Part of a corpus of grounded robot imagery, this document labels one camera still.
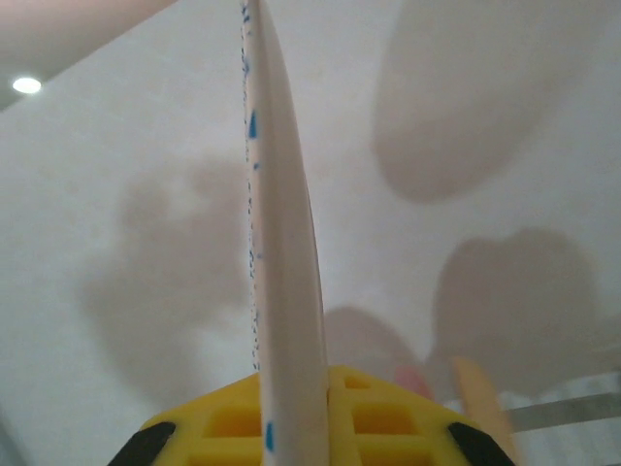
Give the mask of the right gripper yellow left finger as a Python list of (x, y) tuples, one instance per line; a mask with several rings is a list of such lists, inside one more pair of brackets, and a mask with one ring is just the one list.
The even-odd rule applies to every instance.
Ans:
[(115, 465), (260, 465), (256, 374), (146, 421), (114, 456)]

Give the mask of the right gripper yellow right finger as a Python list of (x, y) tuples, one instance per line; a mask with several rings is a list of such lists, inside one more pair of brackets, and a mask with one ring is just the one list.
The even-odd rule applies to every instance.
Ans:
[(332, 465), (508, 465), (474, 421), (348, 366), (329, 368)]

